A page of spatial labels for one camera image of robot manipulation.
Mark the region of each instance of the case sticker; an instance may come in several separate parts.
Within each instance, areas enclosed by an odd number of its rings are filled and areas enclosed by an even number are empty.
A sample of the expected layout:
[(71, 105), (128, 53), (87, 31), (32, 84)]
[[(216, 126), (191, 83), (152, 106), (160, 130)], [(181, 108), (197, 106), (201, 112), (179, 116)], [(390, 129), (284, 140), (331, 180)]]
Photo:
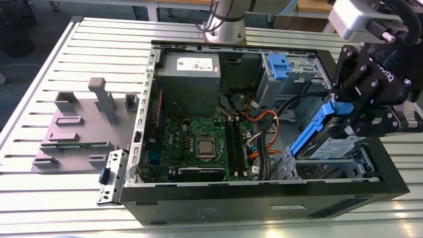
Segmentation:
[(347, 139), (328, 138), (322, 144), (320, 148), (310, 156), (311, 159), (339, 159), (355, 147), (355, 142), (363, 140), (364, 137), (355, 135), (348, 136)]
[(185, 71), (212, 71), (212, 59), (211, 58), (184, 58), (177, 59), (176, 70)]

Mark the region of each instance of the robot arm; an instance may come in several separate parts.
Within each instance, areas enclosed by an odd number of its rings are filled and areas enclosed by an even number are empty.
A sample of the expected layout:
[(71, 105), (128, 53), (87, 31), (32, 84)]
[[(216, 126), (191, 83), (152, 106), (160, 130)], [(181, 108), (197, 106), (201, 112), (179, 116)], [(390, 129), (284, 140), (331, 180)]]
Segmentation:
[(296, 0), (213, 0), (208, 21), (197, 26), (205, 41), (243, 44), (246, 41), (246, 12), (275, 15), (292, 10)]
[[(339, 14), (346, 5), (356, 15)], [(343, 38), (384, 43), (366, 43), (360, 51), (343, 46), (334, 94), (323, 105), (332, 111), (316, 115), (315, 121), (324, 127), (315, 129), (312, 122), (291, 146), (298, 158), (310, 158), (328, 140), (356, 142), (367, 137), (423, 132), (423, 114), (415, 105), (423, 90), (420, 3), (338, 0), (330, 16)]]

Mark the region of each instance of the black cable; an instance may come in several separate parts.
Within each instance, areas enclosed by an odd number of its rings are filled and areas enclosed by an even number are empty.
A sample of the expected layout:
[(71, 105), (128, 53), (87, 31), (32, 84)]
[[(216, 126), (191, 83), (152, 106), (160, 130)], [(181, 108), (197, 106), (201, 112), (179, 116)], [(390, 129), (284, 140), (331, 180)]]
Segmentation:
[[(303, 98), (307, 97), (326, 97), (330, 95), (330, 92), (314, 92), (314, 93), (304, 93), (302, 95), (296, 95), (295, 97), (292, 97), (291, 99), (288, 99), (284, 104), (278, 108), (276, 111), (276, 115), (280, 116), (283, 114), (283, 112), (290, 108), (290, 106), (298, 101), (302, 100)], [(260, 137), (258, 138), (258, 144), (260, 144), (260, 147), (258, 146), (258, 150), (259, 150), (259, 156), (263, 156), (263, 161), (266, 161), (267, 163), (267, 167), (268, 167), (268, 177), (271, 176), (271, 160), (268, 157), (268, 153), (267, 153), (267, 148), (266, 148), (266, 134), (267, 131), (271, 128), (271, 125), (275, 121), (275, 117), (272, 117), (268, 122), (266, 123), (264, 126), (264, 130), (262, 131)]]
[(260, 140), (256, 140), (256, 147), (259, 151), (259, 160), (260, 160), (260, 167), (259, 167), (259, 177), (258, 180), (264, 180), (264, 173), (266, 173), (266, 165), (264, 165), (264, 155), (260, 151), (262, 150), (262, 145), (260, 145)]
[(295, 6), (295, 14), (294, 14), (294, 17), (292, 17), (292, 19), (291, 19), (291, 23), (290, 23), (290, 25), (283, 29), (283, 30), (287, 30), (287, 29), (290, 29), (291, 28), (291, 26), (295, 24), (295, 22), (296, 22), (296, 19), (298, 19), (298, 4), (296, 4), (296, 6)]
[[(215, 1), (215, 0), (211, 1), (209, 12), (212, 12), (212, 15), (211, 15), (211, 21), (208, 22), (208, 25), (205, 26), (205, 29), (209, 29), (211, 24), (212, 24), (212, 19), (213, 19), (215, 15), (216, 15), (216, 11), (212, 11), (213, 4), (216, 4), (216, 8), (215, 9), (217, 9), (219, 1)], [(196, 25), (196, 28), (203, 32), (204, 29), (200, 27), (200, 24), (196, 23), (195, 25)]]
[(382, 0), (387, 6), (395, 11), (400, 19), (404, 22), (404, 25), (408, 28), (408, 33), (402, 36), (403, 43), (406, 45), (414, 45), (422, 35), (422, 24), (419, 17), (414, 12), (411, 6), (406, 3), (404, 0)]
[(263, 153), (263, 160), (264, 160), (264, 166), (266, 166), (264, 180), (270, 180), (271, 179), (271, 159), (270, 159), (270, 155), (267, 153), (267, 148), (266, 148), (266, 131), (264, 130), (262, 130), (259, 141), (260, 141), (260, 149)]
[[(217, 2), (217, 4), (216, 4), (216, 8), (215, 8), (215, 11), (213, 11), (213, 13), (212, 13), (211, 23), (212, 23), (213, 16), (215, 16), (215, 14), (216, 14), (217, 6), (219, 6), (219, 2)], [(205, 32), (212, 32), (212, 31), (215, 31), (215, 30), (223, 25), (223, 23), (225, 22), (227, 17), (228, 17), (229, 14), (231, 14), (232, 7), (233, 7), (233, 0), (231, 0), (229, 10), (227, 11), (227, 14), (225, 14), (223, 20), (220, 21), (220, 23), (217, 24), (217, 26), (215, 26), (212, 29), (204, 30), (204, 29), (201, 29), (201, 28), (197, 26), (197, 24), (196, 24), (197, 29), (199, 29), (200, 31), (203, 31), (204, 33), (205, 33)]]
[(193, 10), (191, 10), (188, 16), (187, 16), (184, 19), (179, 20), (180, 23), (181, 23), (183, 21), (188, 20), (188, 18), (189, 18), (189, 16), (191, 16), (192, 12), (193, 12)]

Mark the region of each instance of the metal bracket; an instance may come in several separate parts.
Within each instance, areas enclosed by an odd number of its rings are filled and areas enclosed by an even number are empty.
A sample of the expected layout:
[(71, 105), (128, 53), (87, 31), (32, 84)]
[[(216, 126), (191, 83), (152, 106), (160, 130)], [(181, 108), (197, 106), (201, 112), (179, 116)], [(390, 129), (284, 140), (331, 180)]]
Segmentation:
[(119, 206), (120, 192), (127, 170), (128, 151), (115, 150), (108, 155), (105, 168), (100, 172), (100, 194), (97, 206)]

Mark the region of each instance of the white table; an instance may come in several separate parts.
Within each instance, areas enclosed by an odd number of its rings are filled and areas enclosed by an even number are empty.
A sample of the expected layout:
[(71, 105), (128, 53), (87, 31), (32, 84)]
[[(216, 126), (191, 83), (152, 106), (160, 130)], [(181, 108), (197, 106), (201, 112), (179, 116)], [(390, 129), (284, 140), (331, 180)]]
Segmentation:
[[(29, 171), (60, 90), (93, 98), (88, 80), (104, 77), (113, 97), (140, 92), (151, 40), (201, 41), (191, 24), (85, 18), (72, 22), (0, 134), (0, 236), (77, 237), (422, 237), (423, 135), (384, 138), (411, 193), (331, 219), (143, 227), (124, 207), (96, 207), (92, 174), (21, 174)], [(248, 45), (330, 50), (344, 41), (332, 34), (247, 29)]]

